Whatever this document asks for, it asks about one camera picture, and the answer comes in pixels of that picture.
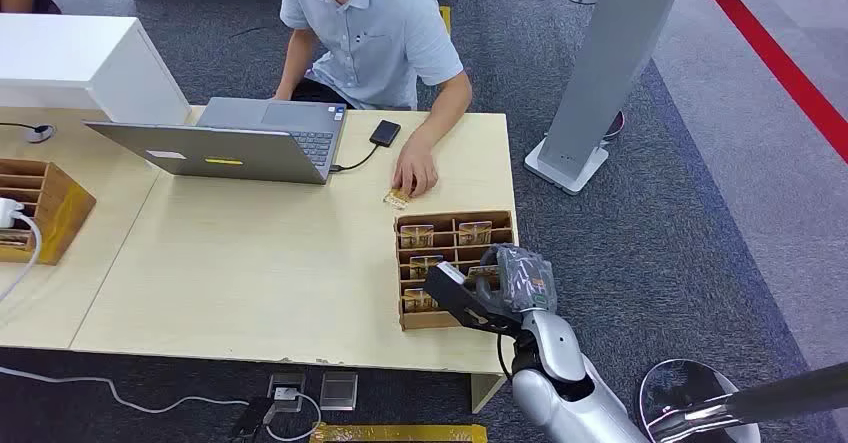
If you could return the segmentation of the person's left hand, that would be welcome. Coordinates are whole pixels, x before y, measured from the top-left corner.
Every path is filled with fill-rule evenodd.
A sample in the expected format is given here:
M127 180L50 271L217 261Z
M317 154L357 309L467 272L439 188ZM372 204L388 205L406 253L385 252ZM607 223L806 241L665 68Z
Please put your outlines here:
M401 149L391 183L393 189L416 198L438 183L438 173L432 156L434 142L421 135L411 136Z

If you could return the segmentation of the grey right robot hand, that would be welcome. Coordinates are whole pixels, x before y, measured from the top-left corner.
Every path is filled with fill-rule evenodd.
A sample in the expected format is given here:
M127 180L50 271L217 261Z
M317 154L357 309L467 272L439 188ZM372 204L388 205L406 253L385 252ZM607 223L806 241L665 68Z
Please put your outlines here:
M498 284L498 289L493 290L489 277L473 278L482 302L510 313L535 309L556 312L558 298L552 264L539 253L513 244L494 244L480 263L495 267Z

